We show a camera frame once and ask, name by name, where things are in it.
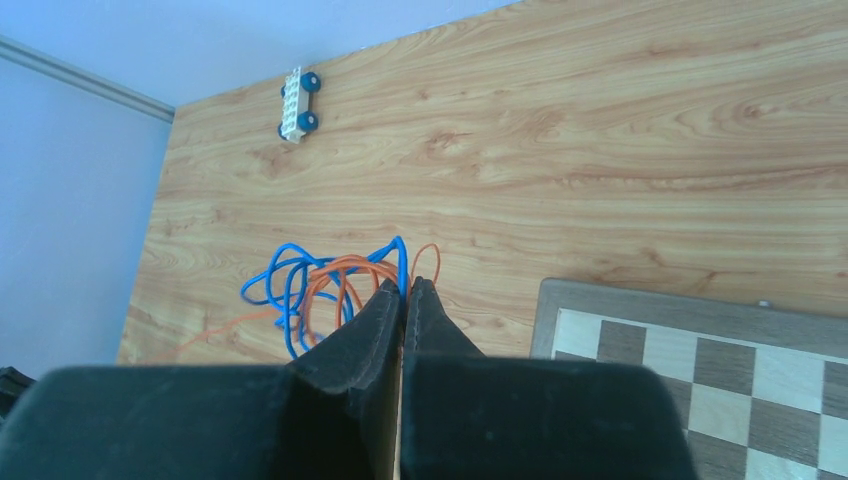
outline orange wire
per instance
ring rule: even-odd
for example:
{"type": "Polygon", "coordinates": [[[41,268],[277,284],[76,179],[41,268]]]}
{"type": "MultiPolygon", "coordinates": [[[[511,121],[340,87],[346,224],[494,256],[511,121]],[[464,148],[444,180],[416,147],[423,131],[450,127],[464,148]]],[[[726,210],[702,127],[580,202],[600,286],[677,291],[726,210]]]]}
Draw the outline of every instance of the orange wire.
{"type": "MultiPolygon", "coordinates": [[[[415,259],[412,261],[412,270],[410,272],[410,277],[412,279],[415,279],[415,267],[418,265],[418,259],[421,257],[421,254],[424,253],[424,251],[428,248],[432,248],[433,251],[436,252],[436,271],[433,274],[433,283],[436,283],[436,281],[439,279],[439,272],[442,268],[442,254],[439,251],[439,246],[435,243],[428,243],[424,245],[418,250],[418,253],[415,254],[415,259]]],[[[301,306],[301,316],[298,319],[298,323],[295,324],[294,328],[292,328],[292,332],[298,331],[300,322],[303,322],[304,330],[306,331],[309,337],[309,341],[312,343],[312,345],[316,345],[318,343],[318,340],[315,337],[315,332],[313,332],[312,328],[310,327],[309,313],[312,310],[313,297],[315,297],[316,293],[324,290],[324,288],[330,284],[330,282],[332,281],[330,274],[332,273],[336,273],[339,275],[340,284],[339,294],[336,300],[336,328],[341,328],[342,326],[342,309],[344,307],[344,298],[346,294],[350,294],[354,304],[356,305],[357,310],[362,310],[362,300],[360,299],[359,294],[356,292],[356,289],[353,287],[353,285],[350,284],[347,278],[348,271],[352,268],[356,268],[356,272],[354,272],[354,274],[371,275],[372,283],[374,286],[374,292],[376,292],[380,288],[380,277],[391,280],[395,285],[397,285],[398,283],[398,268],[396,265],[390,262],[382,260],[378,263],[374,263],[361,255],[344,255],[338,257],[332,262],[325,265],[324,267],[315,269],[309,274],[309,284],[307,285],[306,292],[304,293],[303,304],[301,306]]],[[[278,313],[276,310],[265,310],[262,312],[251,313],[236,317],[233,320],[230,320],[229,322],[224,324],[222,327],[204,330],[188,342],[183,343],[182,345],[179,345],[176,348],[173,348],[166,352],[162,352],[159,355],[156,355],[155,357],[145,360],[141,363],[155,363],[163,357],[178,354],[193,345],[194,343],[199,342],[201,340],[205,340],[211,337],[212,335],[224,333],[244,321],[270,317],[272,315],[275,315],[276,313],[278,313]]]]}

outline gray metal strip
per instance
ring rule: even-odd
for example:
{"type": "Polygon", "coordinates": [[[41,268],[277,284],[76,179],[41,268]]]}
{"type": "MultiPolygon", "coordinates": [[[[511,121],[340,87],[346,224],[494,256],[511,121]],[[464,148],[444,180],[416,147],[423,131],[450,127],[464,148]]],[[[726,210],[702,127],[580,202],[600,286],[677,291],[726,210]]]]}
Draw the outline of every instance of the gray metal strip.
{"type": "Polygon", "coordinates": [[[105,78],[80,70],[73,65],[35,51],[2,35],[0,35],[0,58],[5,58],[10,62],[43,73],[60,82],[81,88],[151,117],[168,123],[174,121],[174,107],[112,83],[105,78]]]}

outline checkered board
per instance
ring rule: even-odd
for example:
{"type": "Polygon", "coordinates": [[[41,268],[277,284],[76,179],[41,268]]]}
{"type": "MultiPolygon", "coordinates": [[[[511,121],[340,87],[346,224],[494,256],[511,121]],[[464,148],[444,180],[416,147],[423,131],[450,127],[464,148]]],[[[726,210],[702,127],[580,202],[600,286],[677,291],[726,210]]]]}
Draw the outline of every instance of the checkered board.
{"type": "Polygon", "coordinates": [[[846,358],[564,308],[550,355],[653,369],[704,479],[848,478],[846,358]]]}

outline black object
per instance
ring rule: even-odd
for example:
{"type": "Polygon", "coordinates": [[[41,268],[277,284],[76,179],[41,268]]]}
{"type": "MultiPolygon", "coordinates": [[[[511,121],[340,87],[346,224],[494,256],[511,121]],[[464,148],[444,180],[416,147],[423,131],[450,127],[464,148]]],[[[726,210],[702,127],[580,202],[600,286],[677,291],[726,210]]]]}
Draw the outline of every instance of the black object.
{"type": "Polygon", "coordinates": [[[486,358],[420,278],[406,307],[384,283],[285,366],[53,372],[0,431],[0,478],[391,478],[401,344],[402,478],[695,478],[647,369],[486,358]]]}
{"type": "Polygon", "coordinates": [[[35,380],[12,367],[0,368],[0,428],[3,427],[12,407],[35,380]]]}

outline white square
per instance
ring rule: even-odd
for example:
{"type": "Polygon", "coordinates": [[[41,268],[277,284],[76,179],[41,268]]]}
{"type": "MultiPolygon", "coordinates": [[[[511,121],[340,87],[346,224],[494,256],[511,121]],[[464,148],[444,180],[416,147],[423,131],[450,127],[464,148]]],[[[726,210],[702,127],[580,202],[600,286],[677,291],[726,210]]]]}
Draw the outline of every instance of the white square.
{"type": "Polygon", "coordinates": [[[692,385],[689,430],[748,446],[751,397],[718,388],[692,385]]]}
{"type": "Polygon", "coordinates": [[[749,448],[745,480],[774,480],[775,478],[816,480],[818,471],[809,465],[749,448]]]}
{"type": "Polygon", "coordinates": [[[674,328],[651,326],[647,330],[642,363],[665,377],[693,381],[698,336],[674,328]]]}
{"type": "Polygon", "coordinates": [[[821,413],[824,360],[784,348],[757,349],[753,396],[821,413]]]}
{"type": "Polygon", "coordinates": [[[601,343],[601,322],[604,317],[561,308],[557,315],[554,352],[560,351],[581,357],[598,358],[601,343]]]}
{"type": "Polygon", "coordinates": [[[819,468],[848,477],[848,420],[821,416],[819,468]]]}

